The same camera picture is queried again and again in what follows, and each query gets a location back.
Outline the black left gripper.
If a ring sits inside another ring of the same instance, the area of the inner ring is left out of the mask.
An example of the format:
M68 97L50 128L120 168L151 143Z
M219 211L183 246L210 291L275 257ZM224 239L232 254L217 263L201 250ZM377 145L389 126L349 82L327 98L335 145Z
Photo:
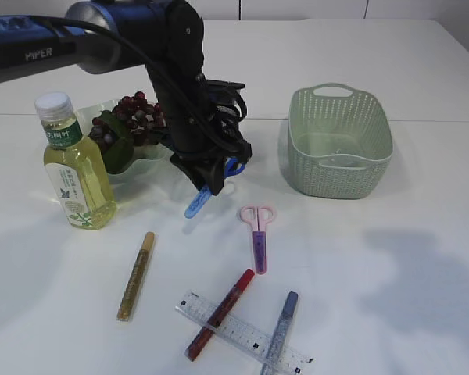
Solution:
M216 112L201 124L190 116L163 115L162 144L172 151L170 162L198 191L206 185L213 195L220 193L224 159L236 158L242 164L251 159L252 146L239 129L244 118L235 112ZM202 164L201 173L196 164Z

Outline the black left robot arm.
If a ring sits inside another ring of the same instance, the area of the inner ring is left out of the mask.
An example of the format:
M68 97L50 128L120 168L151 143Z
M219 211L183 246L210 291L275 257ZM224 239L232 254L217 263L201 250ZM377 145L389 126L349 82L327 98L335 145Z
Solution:
M0 16L0 83L76 65L90 74L145 66L165 119L156 140L197 188L217 195L226 162L246 164L243 84L205 77L204 23L186 1L88 1L64 17Z

